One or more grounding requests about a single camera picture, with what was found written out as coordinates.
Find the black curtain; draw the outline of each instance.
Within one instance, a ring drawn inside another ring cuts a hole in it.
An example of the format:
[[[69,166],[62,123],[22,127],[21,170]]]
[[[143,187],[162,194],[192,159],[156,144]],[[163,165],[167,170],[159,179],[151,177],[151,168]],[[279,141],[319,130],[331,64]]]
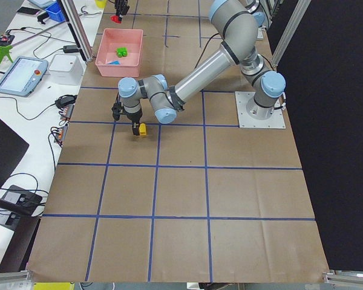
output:
[[[273,19],[272,51],[296,3]],[[312,1],[278,71],[329,267],[363,271],[363,1]]]

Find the tablet device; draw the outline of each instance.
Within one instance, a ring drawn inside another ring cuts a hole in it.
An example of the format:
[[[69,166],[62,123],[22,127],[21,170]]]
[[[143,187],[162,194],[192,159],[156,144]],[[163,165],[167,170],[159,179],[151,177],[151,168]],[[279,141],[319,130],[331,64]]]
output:
[[[42,80],[47,71],[48,62],[44,59],[19,56],[0,80],[0,92],[3,94],[26,97]]]

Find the pink bin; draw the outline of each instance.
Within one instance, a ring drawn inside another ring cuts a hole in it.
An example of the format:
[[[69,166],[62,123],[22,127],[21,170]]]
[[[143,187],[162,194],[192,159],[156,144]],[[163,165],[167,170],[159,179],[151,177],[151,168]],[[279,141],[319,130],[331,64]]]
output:
[[[103,77],[138,77],[140,75],[143,30],[106,28],[98,49],[96,66]],[[128,56],[118,57],[116,49],[126,47]],[[108,63],[118,60],[119,65]]]

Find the blue plastic container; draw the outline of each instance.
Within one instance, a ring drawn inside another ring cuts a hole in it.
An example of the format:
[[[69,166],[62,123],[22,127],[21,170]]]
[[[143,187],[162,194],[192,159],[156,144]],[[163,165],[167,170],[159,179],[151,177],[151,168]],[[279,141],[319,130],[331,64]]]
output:
[[[48,6],[46,8],[46,11],[47,11],[50,19],[52,19],[56,22],[62,22],[65,20],[65,16],[63,16],[61,8],[57,2],[55,2],[53,5]]]

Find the white desk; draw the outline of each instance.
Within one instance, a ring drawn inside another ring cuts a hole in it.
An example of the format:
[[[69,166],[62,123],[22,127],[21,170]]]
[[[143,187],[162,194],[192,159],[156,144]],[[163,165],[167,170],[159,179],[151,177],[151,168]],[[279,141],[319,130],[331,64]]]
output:
[[[95,13],[100,11],[96,7],[93,0],[74,0],[78,12],[80,8],[86,5],[86,11],[89,13]],[[28,1],[24,1],[23,6],[33,7]],[[90,45],[93,45],[96,38],[97,29],[101,20],[102,14],[94,16],[81,16],[82,25],[86,31]],[[21,27],[35,27],[46,29],[49,26],[56,24],[57,22],[51,19],[46,20],[45,25],[41,25],[37,22],[36,17],[26,16],[17,14],[8,29],[21,28]],[[29,29],[30,31],[39,32],[39,30]],[[67,24],[62,24],[49,31],[53,37],[64,39],[68,41],[74,41]],[[30,37],[32,34],[13,31],[12,34],[15,35],[13,44]],[[18,56],[30,56],[34,57],[32,51],[38,47],[41,43],[46,40],[45,37],[38,36],[31,41],[25,42],[18,47],[14,47],[11,51],[12,59]],[[39,50],[37,50],[36,55],[38,57],[44,57],[58,48],[62,48],[64,45],[70,45],[72,43],[63,42],[59,40],[50,39],[45,45],[43,45]],[[86,68],[85,62],[81,59],[79,53],[77,53],[82,66]],[[54,54],[46,58],[47,61],[51,61]],[[0,65],[0,71],[6,71],[11,65],[8,59],[4,59]],[[32,92],[28,97],[16,97],[19,104],[19,111],[26,117],[34,117],[48,105],[52,104],[58,97],[65,94],[77,94],[79,92],[80,85],[70,86],[70,85],[58,85],[54,83],[51,76],[46,75],[43,77],[42,81],[34,92]],[[0,99],[0,119],[2,119],[8,126],[10,126],[17,134],[19,134],[30,147],[27,153],[18,164],[17,168],[13,173],[25,172],[34,175],[39,182],[39,189],[49,191],[51,182],[54,176],[54,166],[53,158],[51,156],[51,149],[48,144],[47,136],[50,133],[50,128],[53,126],[58,126],[60,121],[60,116],[58,114],[58,108],[52,107],[44,112],[40,117],[33,121],[27,121],[23,119],[17,112],[15,101],[10,99]],[[61,153],[61,149],[57,144],[53,143],[51,137],[51,143],[53,146],[53,151],[55,155],[55,160],[57,161]],[[24,189],[34,189],[35,180],[30,176],[17,175],[10,178],[4,185],[3,188],[9,188],[11,185],[17,185]],[[5,190],[0,190],[0,197],[5,193]],[[43,208],[39,207],[36,209],[34,215],[38,215],[42,212]],[[11,240],[13,232],[0,226],[0,263],[4,256],[4,253],[8,247]]]

